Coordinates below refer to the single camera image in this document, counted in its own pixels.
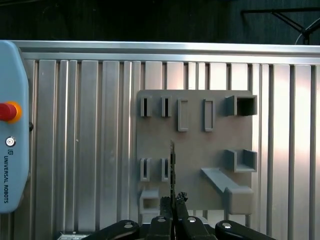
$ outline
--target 3d printed holder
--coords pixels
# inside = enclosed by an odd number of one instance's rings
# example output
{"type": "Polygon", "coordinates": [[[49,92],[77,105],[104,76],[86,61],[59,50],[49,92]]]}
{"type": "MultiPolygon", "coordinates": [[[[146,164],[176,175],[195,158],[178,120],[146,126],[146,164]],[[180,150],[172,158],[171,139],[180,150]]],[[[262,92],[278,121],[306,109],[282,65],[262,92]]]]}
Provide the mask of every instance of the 3d printed holder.
{"type": "Polygon", "coordinates": [[[157,189],[154,198],[169,195],[170,140],[175,142],[176,191],[188,193],[189,209],[252,213],[256,96],[237,90],[142,90],[137,101],[142,214],[146,189],[157,189]]]}

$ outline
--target aluminum profile wall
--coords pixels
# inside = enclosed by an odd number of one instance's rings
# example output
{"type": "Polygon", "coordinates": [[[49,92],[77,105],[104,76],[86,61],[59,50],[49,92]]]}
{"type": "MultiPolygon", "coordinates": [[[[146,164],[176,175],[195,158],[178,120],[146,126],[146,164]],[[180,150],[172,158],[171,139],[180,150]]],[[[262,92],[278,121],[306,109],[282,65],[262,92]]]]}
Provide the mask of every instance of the aluminum profile wall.
{"type": "MultiPolygon", "coordinates": [[[[142,89],[251,90],[255,213],[279,240],[319,239],[320,47],[16,41],[30,76],[31,178],[1,240],[51,239],[138,220],[132,183],[142,89]]],[[[215,224],[223,211],[190,211],[215,224]]]]}

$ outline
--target dark background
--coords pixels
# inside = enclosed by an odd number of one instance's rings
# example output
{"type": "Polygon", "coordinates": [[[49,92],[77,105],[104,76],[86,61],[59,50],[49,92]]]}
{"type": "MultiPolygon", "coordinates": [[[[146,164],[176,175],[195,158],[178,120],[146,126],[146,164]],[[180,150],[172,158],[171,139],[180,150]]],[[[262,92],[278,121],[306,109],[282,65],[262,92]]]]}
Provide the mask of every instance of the dark background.
{"type": "MultiPolygon", "coordinates": [[[[244,9],[320,7],[320,0],[0,0],[0,39],[294,44],[299,33],[244,9]]],[[[288,13],[307,27],[320,12],[288,13]]],[[[320,44],[320,30],[310,38],[320,44]]]]}

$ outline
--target red emergency stop button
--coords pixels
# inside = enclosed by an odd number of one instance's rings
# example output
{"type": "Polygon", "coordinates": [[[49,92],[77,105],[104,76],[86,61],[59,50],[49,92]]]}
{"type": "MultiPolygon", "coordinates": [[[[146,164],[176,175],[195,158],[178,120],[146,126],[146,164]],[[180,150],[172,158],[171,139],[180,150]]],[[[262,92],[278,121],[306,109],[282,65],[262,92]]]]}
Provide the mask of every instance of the red emergency stop button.
{"type": "Polygon", "coordinates": [[[0,121],[12,123],[17,120],[18,115],[19,111],[15,104],[9,102],[0,103],[0,121]]]}

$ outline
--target gray plastic slot holder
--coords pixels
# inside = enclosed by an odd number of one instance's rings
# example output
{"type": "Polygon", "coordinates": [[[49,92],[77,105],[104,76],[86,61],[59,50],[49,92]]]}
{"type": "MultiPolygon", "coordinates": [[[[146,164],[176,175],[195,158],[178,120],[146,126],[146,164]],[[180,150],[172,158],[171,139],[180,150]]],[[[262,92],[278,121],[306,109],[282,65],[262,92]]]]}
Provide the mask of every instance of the gray plastic slot holder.
{"type": "Polygon", "coordinates": [[[161,181],[169,181],[169,162],[167,158],[161,158],[161,181]]]}
{"type": "Polygon", "coordinates": [[[159,189],[143,189],[139,199],[140,214],[159,214],[159,189]]]}
{"type": "Polygon", "coordinates": [[[151,117],[151,97],[143,96],[140,102],[140,115],[141,117],[151,117]]]}
{"type": "Polygon", "coordinates": [[[140,181],[150,182],[150,161],[151,158],[141,158],[140,161],[140,181]]]}
{"type": "Polygon", "coordinates": [[[234,173],[256,173],[257,153],[250,150],[225,150],[225,168],[234,173]]]}
{"type": "Polygon", "coordinates": [[[230,96],[226,99],[227,116],[253,116],[257,114],[257,96],[230,96]]]}
{"type": "Polygon", "coordinates": [[[161,98],[162,100],[162,113],[161,113],[161,116],[163,118],[170,118],[172,117],[172,108],[171,108],[171,101],[172,101],[172,98],[171,96],[163,96],[161,98]]]}
{"type": "Polygon", "coordinates": [[[188,99],[178,99],[178,132],[188,131],[188,99]]]}
{"type": "Polygon", "coordinates": [[[251,215],[254,192],[248,186],[239,186],[219,168],[201,168],[225,203],[225,210],[231,215],[251,215]]]}
{"type": "Polygon", "coordinates": [[[203,111],[204,111],[204,131],[213,132],[216,122],[216,106],[213,99],[203,100],[203,111]]]}

